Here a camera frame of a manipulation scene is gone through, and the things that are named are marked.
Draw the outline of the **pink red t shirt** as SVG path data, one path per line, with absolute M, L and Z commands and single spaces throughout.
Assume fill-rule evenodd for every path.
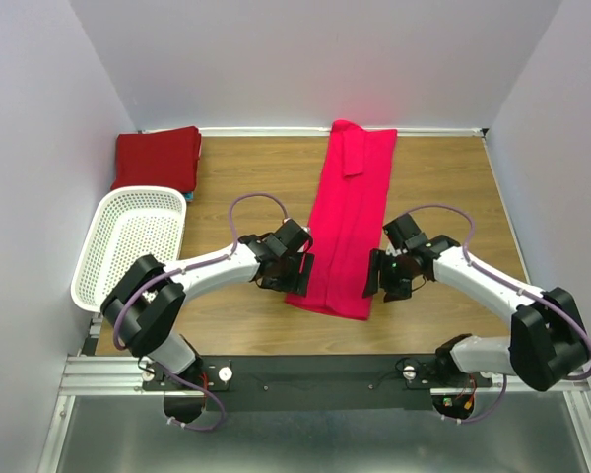
M 370 316 L 363 294 L 369 254 L 379 247 L 397 132 L 335 121 L 308 219 L 314 262 L 307 293 L 294 307 L 353 320 Z

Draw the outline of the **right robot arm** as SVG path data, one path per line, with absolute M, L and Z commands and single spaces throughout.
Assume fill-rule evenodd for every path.
M 389 245 L 369 253 L 366 297 L 383 292 L 388 302 L 407 300 L 414 280 L 422 278 L 463 293 L 508 326 L 506 337 L 461 334 L 438 347 L 433 369 L 440 378 L 494 373 L 516 376 L 545 392 L 563 380 L 591 376 L 591 338 L 570 292 L 510 277 L 472 255 L 467 241 L 428 237 L 410 212 L 386 224 L 383 232 Z

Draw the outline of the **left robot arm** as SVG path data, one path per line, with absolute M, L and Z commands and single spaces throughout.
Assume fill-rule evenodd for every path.
M 168 374 L 195 382 L 203 363 L 192 345 L 173 330 L 182 307 L 226 286 L 259 288 L 304 296 L 314 261 L 309 229 L 293 219 L 272 233 L 241 236 L 221 250 L 165 265 L 139 257 L 109 292 L 100 313 L 114 328 L 114 342 L 136 359 L 147 357 Z

